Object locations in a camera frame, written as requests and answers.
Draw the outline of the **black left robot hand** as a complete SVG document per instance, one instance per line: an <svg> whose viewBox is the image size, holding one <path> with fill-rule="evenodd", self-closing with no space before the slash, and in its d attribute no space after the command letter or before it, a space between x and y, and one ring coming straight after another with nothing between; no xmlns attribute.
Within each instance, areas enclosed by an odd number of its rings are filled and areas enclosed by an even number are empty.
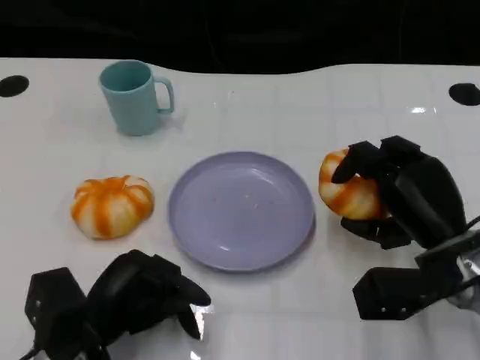
<svg viewBox="0 0 480 360"><path fill-rule="evenodd" d="M211 302L178 265L131 250L116 257L95 281L86 308L100 339L110 345L125 332L135 335L173 317L189 336L200 340L191 305L207 307Z"/></svg>

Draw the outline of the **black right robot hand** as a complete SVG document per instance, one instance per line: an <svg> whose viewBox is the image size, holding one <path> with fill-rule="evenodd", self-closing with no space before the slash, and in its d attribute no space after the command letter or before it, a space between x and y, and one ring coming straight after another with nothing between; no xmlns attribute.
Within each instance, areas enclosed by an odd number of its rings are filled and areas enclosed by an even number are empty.
<svg viewBox="0 0 480 360"><path fill-rule="evenodd" d="M467 231L464 201L452 174L408 139L390 136L380 147L368 141L350 145L332 181L343 184L354 176L373 181L388 217L355 220L344 215L340 224L384 250L411 242L431 249Z"/></svg>

